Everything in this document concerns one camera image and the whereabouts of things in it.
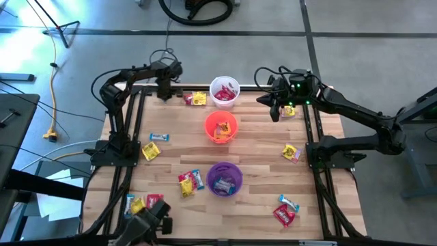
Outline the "grey metal desk frame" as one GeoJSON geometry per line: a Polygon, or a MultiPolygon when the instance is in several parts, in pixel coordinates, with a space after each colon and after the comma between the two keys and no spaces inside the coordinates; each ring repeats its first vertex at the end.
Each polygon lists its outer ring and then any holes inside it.
{"type": "Polygon", "coordinates": [[[410,199],[421,196],[437,195],[437,181],[429,171],[437,168],[437,139],[429,134],[437,130],[437,87],[417,99],[415,106],[402,113],[398,118],[402,126],[413,125],[417,133],[408,135],[404,150],[417,188],[404,191],[401,196],[410,199]]]}

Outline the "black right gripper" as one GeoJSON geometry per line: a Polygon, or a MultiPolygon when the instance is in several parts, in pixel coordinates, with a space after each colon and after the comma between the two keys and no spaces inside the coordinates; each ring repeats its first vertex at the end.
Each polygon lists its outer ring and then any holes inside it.
{"type": "Polygon", "coordinates": [[[279,121],[279,105],[281,106],[292,106],[292,97],[291,97],[291,89],[289,83],[283,78],[276,78],[272,82],[272,94],[264,94],[256,98],[258,103],[266,105],[270,108],[270,117],[273,122],[279,121]]]}

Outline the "dark grey desk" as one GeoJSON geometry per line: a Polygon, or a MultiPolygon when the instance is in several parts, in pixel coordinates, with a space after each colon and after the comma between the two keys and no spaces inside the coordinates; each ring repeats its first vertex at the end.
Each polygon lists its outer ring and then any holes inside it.
{"type": "Polygon", "coordinates": [[[0,120],[10,113],[9,109],[21,113],[9,119],[5,128],[0,128],[0,172],[12,169],[39,99],[37,94],[0,94],[0,120]]]}

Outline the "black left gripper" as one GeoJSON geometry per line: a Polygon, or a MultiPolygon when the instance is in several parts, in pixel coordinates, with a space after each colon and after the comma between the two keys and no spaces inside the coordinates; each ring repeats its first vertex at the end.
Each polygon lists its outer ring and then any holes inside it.
{"type": "MultiPolygon", "coordinates": [[[[171,98],[171,77],[172,71],[170,70],[159,70],[156,73],[156,84],[158,85],[157,97],[164,102],[171,98]]],[[[178,98],[182,98],[184,90],[182,88],[173,88],[172,93],[178,98]]]]}

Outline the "silver metal bracket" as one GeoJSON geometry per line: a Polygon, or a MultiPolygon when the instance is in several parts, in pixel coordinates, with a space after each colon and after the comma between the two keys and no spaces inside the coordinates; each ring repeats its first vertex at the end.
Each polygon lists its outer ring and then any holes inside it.
{"type": "Polygon", "coordinates": [[[310,241],[301,240],[298,243],[299,246],[338,246],[335,241],[310,241]]]}

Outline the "grey metal bar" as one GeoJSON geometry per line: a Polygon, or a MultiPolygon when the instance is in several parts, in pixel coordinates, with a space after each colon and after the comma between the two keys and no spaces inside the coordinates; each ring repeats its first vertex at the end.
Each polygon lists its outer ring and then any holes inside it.
{"type": "Polygon", "coordinates": [[[34,74],[23,74],[23,73],[2,73],[0,72],[0,79],[4,81],[25,81],[32,82],[35,80],[34,74]]]}

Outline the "purple plastic bucket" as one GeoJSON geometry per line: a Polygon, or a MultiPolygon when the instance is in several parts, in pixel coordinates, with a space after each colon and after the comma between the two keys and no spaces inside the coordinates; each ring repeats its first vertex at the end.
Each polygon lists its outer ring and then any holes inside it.
{"type": "Polygon", "coordinates": [[[217,197],[232,197],[236,195],[242,188],[243,174],[240,168],[230,162],[218,162],[214,164],[208,171],[206,175],[206,184],[212,194],[217,197]],[[236,191],[233,195],[220,195],[214,190],[214,183],[217,180],[222,180],[230,178],[236,185],[236,191]]]}

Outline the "black tripod stand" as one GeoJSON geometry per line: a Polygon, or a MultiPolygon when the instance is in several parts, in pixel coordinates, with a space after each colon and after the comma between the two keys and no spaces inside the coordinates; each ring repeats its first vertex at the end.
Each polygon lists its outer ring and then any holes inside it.
{"type": "Polygon", "coordinates": [[[75,25],[76,26],[75,29],[76,29],[81,24],[81,22],[79,20],[76,20],[76,21],[72,21],[70,23],[66,23],[64,25],[58,25],[55,22],[55,20],[52,18],[52,16],[45,10],[45,8],[42,6],[42,4],[38,0],[34,0],[34,2],[43,11],[45,16],[50,20],[50,22],[52,22],[52,24],[54,25],[54,27],[52,29],[47,28],[47,30],[44,31],[43,34],[48,35],[48,34],[54,34],[55,32],[57,32],[59,34],[59,37],[61,38],[61,41],[63,42],[64,46],[67,49],[70,48],[70,45],[69,45],[68,41],[66,40],[67,28],[75,25]]]}

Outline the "black T-shaped tool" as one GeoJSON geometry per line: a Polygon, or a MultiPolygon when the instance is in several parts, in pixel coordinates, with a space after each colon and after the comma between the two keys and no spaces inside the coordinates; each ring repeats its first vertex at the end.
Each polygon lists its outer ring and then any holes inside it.
{"type": "Polygon", "coordinates": [[[15,109],[9,109],[9,111],[10,113],[0,120],[0,128],[5,128],[7,126],[6,122],[14,116],[21,116],[21,113],[15,109]]]}

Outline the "orange plastic bucket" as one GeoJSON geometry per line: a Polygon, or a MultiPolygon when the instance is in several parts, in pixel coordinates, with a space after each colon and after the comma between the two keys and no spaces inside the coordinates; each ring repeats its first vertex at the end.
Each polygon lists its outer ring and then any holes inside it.
{"type": "Polygon", "coordinates": [[[208,138],[216,144],[226,144],[235,138],[238,132],[238,121],[235,116],[228,111],[214,111],[212,112],[204,122],[204,129],[208,138]],[[219,122],[229,122],[231,127],[231,133],[228,139],[217,140],[214,138],[214,131],[217,129],[219,122]]]}

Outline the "white paper sheets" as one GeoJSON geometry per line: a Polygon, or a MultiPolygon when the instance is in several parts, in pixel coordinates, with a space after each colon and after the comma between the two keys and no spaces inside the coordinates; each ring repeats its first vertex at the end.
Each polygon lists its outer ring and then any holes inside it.
{"type": "MultiPolygon", "coordinates": [[[[80,188],[83,188],[84,185],[84,177],[73,178],[69,169],[61,170],[55,174],[47,176],[47,178],[80,188]]],[[[72,200],[40,193],[37,193],[36,196],[41,218],[48,217],[49,221],[57,221],[78,217],[81,213],[80,200],[72,200]]]]}

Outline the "black desk leg beam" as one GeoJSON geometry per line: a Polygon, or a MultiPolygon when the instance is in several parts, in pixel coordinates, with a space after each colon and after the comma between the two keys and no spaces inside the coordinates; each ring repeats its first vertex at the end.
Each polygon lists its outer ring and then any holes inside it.
{"type": "Polygon", "coordinates": [[[41,193],[82,201],[85,189],[16,169],[0,172],[0,238],[13,205],[18,201],[20,192],[28,193],[28,195],[25,195],[25,202],[29,200],[30,193],[41,193]]]}

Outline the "white plastic bucket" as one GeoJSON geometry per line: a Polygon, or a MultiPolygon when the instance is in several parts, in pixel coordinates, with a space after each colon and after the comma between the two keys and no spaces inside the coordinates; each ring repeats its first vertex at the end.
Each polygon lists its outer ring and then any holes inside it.
{"type": "Polygon", "coordinates": [[[232,77],[228,77],[228,76],[216,77],[210,84],[209,93],[214,104],[219,109],[231,109],[234,106],[234,103],[240,94],[240,84],[237,82],[237,80],[235,80],[232,77]],[[236,93],[236,97],[233,100],[221,101],[214,97],[214,95],[221,89],[222,85],[228,87],[229,89],[233,90],[236,93]]]}

